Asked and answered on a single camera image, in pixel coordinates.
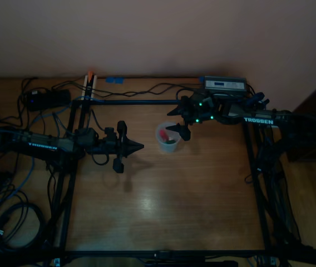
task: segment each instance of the blue cable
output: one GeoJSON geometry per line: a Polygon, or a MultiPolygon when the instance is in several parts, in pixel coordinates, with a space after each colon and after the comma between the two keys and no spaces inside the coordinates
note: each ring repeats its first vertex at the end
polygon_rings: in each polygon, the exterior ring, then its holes
{"type": "Polygon", "coordinates": [[[270,140],[269,137],[266,136],[265,139],[267,140],[267,142],[269,143],[269,145],[271,145],[271,146],[273,145],[273,143],[272,143],[272,141],[270,140]]]}
{"type": "Polygon", "coordinates": [[[14,196],[15,194],[17,194],[17,193],[19,192],[19,190],[20,190],[20,189],[24,186],[24,184],[28,181],[29,177],[31,176],[31,173],[32,173],[33,169],[34,169],[34,157],[32,158],[32,167],[31,167],[31,169],[29,170],[29,173],[27,174],[27,177],[23,180],[23,182],[19,185],[19,187],[16,188],[16,189],[14,190],[14,192],[12,192],[12,193],[6,198],[6,200],[7,200],[7,199],[10,199],[12,196],[14,196]]]}
{"type": "Polygon", "coordinates": [[[248,258],[247,258],[247,261],[248,261],[249,266],[254,267],[253,263],[248,258]]]}
{"type": "MultiPolygon", "coordinates": [[[[69,108],[69,107],[65,107],[65,108],[63,108],[62,110],[59,110],[58,112],[55,112],[55,114],[58,115],[58,114],[60,114],[60,113],[62,113],[62,112],[64,112],[64,111],[66,111],[68,108],[69,108]]],[[[45,114],[45,115],[43,115],[42,117],[36,118],[36,119],[32,122],[32,125],[33,125],[34,123],[36,123],[37,121],[41,120],[42,118],[46,118],[46,117],[49,117],[49,116],[52,116],[52,114],[45,114]]]]}

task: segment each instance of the translucent cup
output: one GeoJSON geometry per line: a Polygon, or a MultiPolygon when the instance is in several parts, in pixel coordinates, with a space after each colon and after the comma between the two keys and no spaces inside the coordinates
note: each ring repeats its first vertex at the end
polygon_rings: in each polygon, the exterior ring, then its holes
{"type": "Polygon", "coordinates": [[[177,147],[177,145],[178,145],[178,143],[179,143],[179,141],[181,139],[179,133],[173,132],[173,131],[169,131],[169,130],[167,130],[165,128],[165,127],[173,126],[173,125],[176,125],[176,123],[166,121],[166,122],[163,122],[162,124],[159,124],[157,129],[156,129],[156,139],[157,139],[157,141],[159,143],[160,149],[162,151],[164,151],[164,152],[168,152],[168,153],[173,152],[176,149],[176,147],[177,147]],[[173,144],[166,144],[166,143],[164,143],[162,137],[159,134],[160,130],[165,130],[165,132],[167,133],[168,137],[170,137],[173,140],[175,140],[175,143],[173,143],[173,144]]]}

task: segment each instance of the electrical wire bundle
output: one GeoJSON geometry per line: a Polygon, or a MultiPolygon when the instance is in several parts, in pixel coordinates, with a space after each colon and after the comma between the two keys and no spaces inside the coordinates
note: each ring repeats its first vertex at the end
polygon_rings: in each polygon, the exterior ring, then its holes
{"type": "MultiPolygon", "coordinates": [[[[75,88],[85,91],[87,87],[78,84],[76,81],[65,81],[62,83],[59,83],[57,85],[52,86],[52,90],[60,90],[63,89],[64,87],[68,86],[68,85],[72,85],[75,88]]],[[[91,90],[95,91],[95,92],[100,92],[100,93],[105,93],[106,95],[99,95],[98,93],[93,92],[94,95],[100,97],[100,98],[106,98],[106,97],[110,97],[110,96],[126,96],[126,97],[132,97],[132,96],[137,96],[137,95],[144,95],[146,93],[152,94],[152,95],[161,95],[163,93],[165,93],[166,91],[178,87],[178,88],[182,88],[188,91],[196,91],[198,88],[192,88],[190,86],[201,86],[200,83],[182,83],[182,84],[176,84],[176,83],[167,83],[167,82],[162,82],[162,83],[158,83],[155,86],[153,86],[152,88],[146,90],[146,91],[129,91],[129,92],[124,92],[124,93],[115,93],[115,92],[110,92],[110,91],[105,91],[105,90],[99,90],[99,89],[94,89],[94,88],[90,88],[91,90]],[[154,92],[153,89],[160,87],[160,86],[168,86],[167,88],[165,88],[164,90],[160,91],[160,92],[154,92]]]]}
{"type": "MultiPolygon", "coordinates": [[[[6,153],[2,154],[0,156],[0,159],[2,159],[6,153]]],[[[18,203],[12,205],[9,207],[7,210],[2,212],[0,214],[0,251],[5,252],[5,251],[19,251],[21,249],[29,247],[35,240],[38,238],[39,234],[41,233],[41,230],[43,229],[45,225],[45,219],[44,216],[41,212],[41,210],[35,205],[31,204],[28,201],[27,195],[21,191],[22,186],[28,181],[33,168],[34,168],[34,159],[32,158],[32,167],[27,175],[27,177],[23,180],[23,182],[18,186],[15,187],[12,184],[13,177],[15,176],[17,172],[17,166],[18,166],[18,154],[16,157],[16,163],[13,169],[13,172],[11,175],[8,175],[6,179],[1,179],[0,175],[0,209],[2,210],[3,205],[6,203],[7,200],[9,199],[18,199],[18,203]],[[20,248],[12,248],[8,245],[8,243],[13,239],[13,237],[18,233],[19,229],[23,225],[24,221],[27,218],[29,209],[32,209],[39,221],[39,229],[37,232],[37,235],[34,237],[34,239],[29,242],[28,244],[20,247],[20,248]],[[9,230],[4,230],[6,223],[8,222],[10,216],[16,211],[20,210],[21,214],[17,220],[16,225],[9,231],[9,230]]]]}
{"type": "MultiPolygon", "coordinates": [[[[266,133],[266,128],[261,129],[261,134],[263,137],[262,148],[273,146],[274,144],[274,136],[273,130],[269,127],[270,137],[268,137],[266,133]]],[[[257,157],[261,156],[260,151],[258,151],[257,157]]],[[[285,177],[285,173],[283,172],[282,163],[280,160],[274,163],[274,165],[266,172],[268,175],[271,187],[271,199],[268,199],[270,202],[270,206],[276,214],[279,216],[280,221],[285,225],[285,227],[293,233],[297,240],[301,241],[300,232],[293,215],[293,210],[290,204],[289,194],[288,194],[288,183],[285,177]]]]}
{"type": "MultiPolygon", "coordinates": [[[[44,87],[37,87],[37,88],[34,88],[34,89],[28,89],[28,86],[29,84],[35,80],[37,78],[26,78],[22,81],[21,83],[21,94],[18,96],[17,98],[17,112],[18,112],[18,116],[8,116],[8,117],[5,117],[5,118],[2,118],[0,119],[0,123],[2,124],[6,124],[6,125],[10,125],[10,126],[14,126],[14,127],[22,127],[23,126],[23,113],[24,113],[24,109],[26,108],[26,93],[27,92],[31,92],[31,91],[34,91],[34,90],[45,90],[45,91],[48,91],[48,89],[44,88],[44,87]],[[15,120],[19,120],[19,125],[18,124],[15,124],[15,123],[11,123],[11,122],[8,122],[7,120],[9,119],[15,119],[15,120]]],[[[29,125],[29,111],[27,109],[27,126],[26,128],[28,128],[28,125],[29,125]]]]}

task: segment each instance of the beige wall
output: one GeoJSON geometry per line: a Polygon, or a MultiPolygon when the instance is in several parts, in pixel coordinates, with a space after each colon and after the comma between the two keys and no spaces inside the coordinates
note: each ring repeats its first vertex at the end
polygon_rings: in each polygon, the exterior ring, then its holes
{"type": "Polygon", "coordinates": [[[244,76],[293,109],[316,88],[316,0],[2,0],[0,77],[244,76]]]}

